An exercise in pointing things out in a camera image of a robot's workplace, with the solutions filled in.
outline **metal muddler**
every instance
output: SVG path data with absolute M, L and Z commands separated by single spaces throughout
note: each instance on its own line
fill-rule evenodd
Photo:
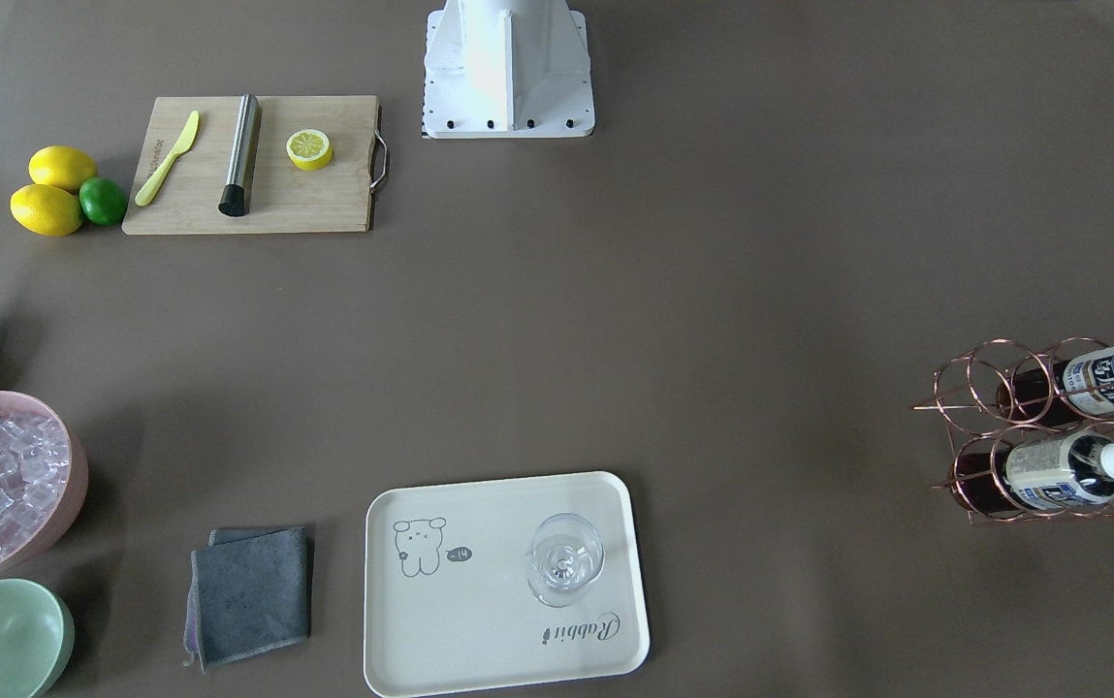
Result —
M 237 106 L 237 129 L 234 149 L 228 154 L 228 174 L 221 194 L 221 213 L 245 216 L 251 210 L 251 173 L 255 168 L 255 145 L 258 141 L 258 99 L 244 94 Z

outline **lemon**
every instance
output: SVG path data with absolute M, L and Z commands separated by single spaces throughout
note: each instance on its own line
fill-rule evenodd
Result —
M 82 214 L 96 225 L 117 225 L 126 217 L 126 193 L 102 176 L 88 178 L 78 188 Z
M 317 170 L 332 159 L 332 142 L 324 131 L 304 128 L 290 137 L 285 151 L 300 170 Z
M 90 155 L 69 146 L 43 147 L 30 156 L 28 170 L 35 184 L 59 186 L 71 194 L 97 173 Z
M 29 184 L 10 197 L 10 213 L 39 235 L 69 235 L 82 225 L 78 196 L 48 184 Z

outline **bear drawing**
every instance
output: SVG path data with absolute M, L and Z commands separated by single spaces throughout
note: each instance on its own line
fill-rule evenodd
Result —
M 401 573 L 405 576 L 434 574 L 440 567 L 440 544 L 444 542 L 444 520 L 413 520 L 394 522 L 392 537 L 401 560 Z

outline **glass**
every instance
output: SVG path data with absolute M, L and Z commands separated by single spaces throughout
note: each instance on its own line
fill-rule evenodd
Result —
M 527 582 L 554 609 L 573 604 L 604 569 L 604 540 L 578 514 L 548 517 L 530 539 Z

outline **green bowl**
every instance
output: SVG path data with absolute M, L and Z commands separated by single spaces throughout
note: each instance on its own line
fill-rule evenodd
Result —
M 26 579 L 0 579 L 0 698 L 46 692 L 72 646 L 74 619 L 55 593 Z

